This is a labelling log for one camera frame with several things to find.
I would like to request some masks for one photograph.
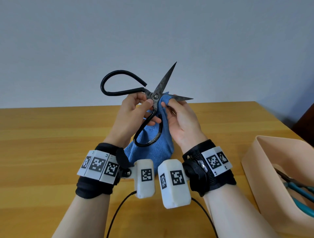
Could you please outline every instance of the wire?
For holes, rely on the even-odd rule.
[[[120,210],[120,208],[121,208],[121,206],[123,205],[123,203],[130,197],[130,196],[132,196],[133,194],[136,194],[136,191],[134,191],[134,192],[131,192],[129,195],[127,195],[126,197],[125,197],[125,199],[120,203],[120,205],[118,206],[118,209],[116,210],[116,213],[113,215],[113,218],[112,218],[112,220],[111,220],[111,223],[110,223],[110,226],[109,226],[109,229],[108,229],[108,232],[107,232],[107,236],[106,236],[106,238],[108,238],[109,237],[109,233],[110,233],[110,230],[111,230],[111,227],[112,227],[112,224],[113,224],[113,221],[115,220],[115,218],[116,218],[116,215],[117,215],[117,213],[118,213],[118,211]]]
[[[215,228],[215,225],[214,225],[213,221],[210,219],[210,216],[209,216],[208,213],[206,212],[205,208],[204,208],[195,198],[191,198],[191,199],[192,199],[194,202],[196,202],[196,203],[201,207],[201,209],[203,209],[203,211],[205,212],[206,216],[208,217],[210,223],[212,224],[212,227],[213,227],[213,229],[214,229],[216,238],[219,238],[219,237],[218,237],[218,234],[217,234],[217,231],[216,231],[216,228]]]

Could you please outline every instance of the hand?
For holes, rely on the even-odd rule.
[[[152,110],[152,105],[153,100],[146,100],[144,93],[129,94],[126,99],[123,100],[112,130],[104,142],[122,148],[127,147],[131,137],[142,125],[144,121],[143,118],[147,118],[150,115],[147,110]],[[161,123],[161,119],[155,116],[147,125],[153,126],[155,123]]]
[[[207,140],[194,111],[186,101],[170,99],[168,107],[164,102],[161,105],[166,108],[170,134],[183,153]]]

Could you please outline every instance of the blue cloth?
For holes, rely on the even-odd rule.
[[[157,174],[158,166],[164,160],[170,159],[174,151],[172,137],[169,132],[166,109],[161,106],[161,102],[164,102],[167,105],[170,99],[171,96],[163,95],[158,102],[156,115],[161,114],[163,122],[162,133],[159,139],[154,144],[147,147],[138,147],[132,141],[124,149],[124,153],[127,155],[132,164],[140,159],[151,159],[154,163],[155,175]],[[141,144],[145,144],[154,139],[158,133],[158,128],[159,124],[157,123],[154,126],[145,126],[144,130],[139,134],[137,141]]]

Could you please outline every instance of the wooden table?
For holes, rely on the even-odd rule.
[[[299,138],[256,102],[191,104],[202,130],[223,148],[238,186],[257,208],[240,159],[257,135]],[[0,237],[51,237],[75,196],[76,175],[87,152],[109,133],[119,106],[0,109]],[[172,158],[182,160],[175,144]],[[134,190],[122,180],[110,200],[115,210]],[[167,210],[158,178],[151,198],[130,197],[111,237],[214,237],[193,201]],[[203,205],[204,201],[192,192]]]

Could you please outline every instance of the fingernail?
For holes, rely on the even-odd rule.
[[[152,99],[148,99],[147,101],[150,103],[150,105],[153,105],[154,103]]]

